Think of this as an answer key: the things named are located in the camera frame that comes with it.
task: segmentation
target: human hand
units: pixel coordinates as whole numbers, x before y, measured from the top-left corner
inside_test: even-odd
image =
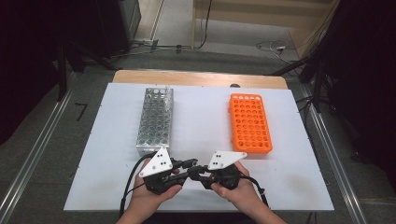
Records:
[[[235,166],[242,174],[250,176],[241,162],[237,161]],[[241,178],[236,189],[226,189],[217,183],[212,184],[211,188],[257,223],[285,223],[262,202],[250,180]]]
[[[146,159],[141,170],[149,163],[150,159]],[[144,180],[139,174],[134,177],[134,188],[144,184]],[[180,190],[180,185],[175,185],[161,195],[154,194],[147,190],[145,186],[141,186],[133,191],[131,201],[125,213],[122,215],[118,224],[128,223],[142,223],[147,218],[151,217],[161,203],[173,198]]]

